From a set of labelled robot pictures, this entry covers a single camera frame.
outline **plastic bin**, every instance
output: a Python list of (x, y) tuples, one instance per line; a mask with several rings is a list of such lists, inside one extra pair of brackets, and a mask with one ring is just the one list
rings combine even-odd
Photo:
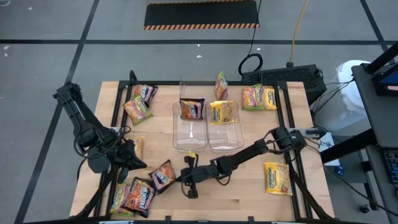
[(200, 151), (207, 146), (206, 106), (203, 107), (203, 120), (181, 119), (180, 102), (173, 104), (173, 147), (181, 152)]
[(239, 120), (239, 105), (233, 101), (232, 115), (234, 122), (211, 125), (211, 106), (206, 103), (207, 136), (210, 149), (213, 152), (225, 152), (243, 146), (241, 122)]

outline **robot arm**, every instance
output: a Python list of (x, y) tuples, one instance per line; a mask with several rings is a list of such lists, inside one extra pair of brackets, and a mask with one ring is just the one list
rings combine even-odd
[(83, 102), (80, 87), (72, 82), (66, 83), (53, 96), (62, 104), (73, 123), (73, 147), (76, 153), (88, 159), (88, 165), (95, 173), (106, 171), (111, 164), (122, 168), (119, 182), (123, 181), (129, 170), (146, 168), (137, 158), (134, 142), (122, 142), (123, 128), (117, 133), (104, 127)]

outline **table leg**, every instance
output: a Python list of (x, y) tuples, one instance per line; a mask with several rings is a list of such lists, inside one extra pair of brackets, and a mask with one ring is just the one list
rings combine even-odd
[(373, 130), (369, 129), (321, 152), (321, 159), (323, 163), (327, 163), (375, 144), (376, 137)]

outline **hazard stripe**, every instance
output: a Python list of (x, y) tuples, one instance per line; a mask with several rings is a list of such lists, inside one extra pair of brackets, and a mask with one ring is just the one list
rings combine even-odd
[(155, 2), (155, 3), (148, 3), (148, 6), (154, 4), (202, 4), (202, 3), (237, 2), (237, 1), (252, 1), (252, 0), (222, 0), (222, 1), (203, 1), (203, 2)]
[(260, 24), (182, 24), (144, 26), (144, 30), (189, 30), (189, 29), (248, 29), (259, 28)]

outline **white trash bin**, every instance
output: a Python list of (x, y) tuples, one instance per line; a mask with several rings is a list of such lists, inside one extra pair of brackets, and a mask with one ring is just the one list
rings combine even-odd
[[(362, 63), (370, 63), (362, 60), (350, 60), (342, 63), (336, 68), (336, 77), (331, 82), (343, 83), (349, 82), (353, 79), (351, 67), (361, 65)], [(324, 93), (327, 94), (332, 90), (346, 84), (330, 84), (328, 90)], [(324, 104), (333, 93), (324, 96), (319, 103), (319, 106)], [(367, 115), (362, 103), (361, 96), (359, 95), (358, 88), (355, 82), (349, 83), (346, 87), (341, 89), (329, 102), (316, 114), (315, 124), (331, 132), (338, 131), (351, 124), (354, 124)]]

